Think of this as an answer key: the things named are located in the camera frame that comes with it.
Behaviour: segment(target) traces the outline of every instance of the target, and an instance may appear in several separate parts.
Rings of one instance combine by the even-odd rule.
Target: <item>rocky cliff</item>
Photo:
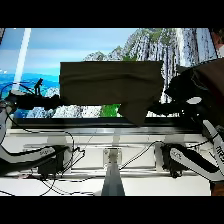
[[[123,48],[118,46],[108,55],[93,52],[84,61],[162,60],[166,89],[172,77],[177,75],[177,64],[189,67],[215,58],[216,52],[207,28],[140,28],[127,39]],[[47,94],[51,93],[53,90],[50,88]],[[165,94],[162,95],[161,102],[169,100]],[[90,106],[60,107],[54,112],[35,108],[27,117],[98,117],[100,111],[101,107]]]

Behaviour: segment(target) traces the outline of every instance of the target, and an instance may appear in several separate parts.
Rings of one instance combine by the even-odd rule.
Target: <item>landscape image on screen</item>
[[[32,28],[21,81],[33,88],[42,78],[41,94],[60,94],[60,62],[72,61],[163,61],[164,90],[178,75],[176,65],[190,67],[217,58],[207,28]],[[0,88],[13,82],[15,68],[0,73]],[[165,94],[161,102],[169,102]],[[100,106],[62,106],[45,111],[17,110],[17,118],[97,118],[120,117],[118,104]]]

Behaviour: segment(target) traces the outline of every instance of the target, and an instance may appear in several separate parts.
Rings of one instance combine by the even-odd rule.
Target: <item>folded fabric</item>
[[[119,113],[141,126],[160,100],[162,61],[61,62],[60,96],[66,105],[121,104]]]

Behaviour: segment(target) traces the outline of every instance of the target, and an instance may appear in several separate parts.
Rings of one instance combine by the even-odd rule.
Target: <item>sky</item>
[[[23,73],[58,76],[60,62],[124,47],[137,28],[32,28]],[[14,74],[24,28],[7,28],[0,45],[0,70]]]

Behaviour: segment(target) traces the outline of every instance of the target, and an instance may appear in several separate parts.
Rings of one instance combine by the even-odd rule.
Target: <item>large screen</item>
[[[7,28],[0,45],[0,88],[15,80],[33,88],[42,78],[41,94],[51,97],[60,92],[60,62],[162,60],[166,89],[178,75],[177,64],[190,67],[215,58],[207,28]],[[4,89],[3,98],[10,88]],[[161,102],[169,100],[162,95]],[[49,111],[37,107],[17,110],[15,117],[120,117],[118,108],[118,104],[71,105]]]

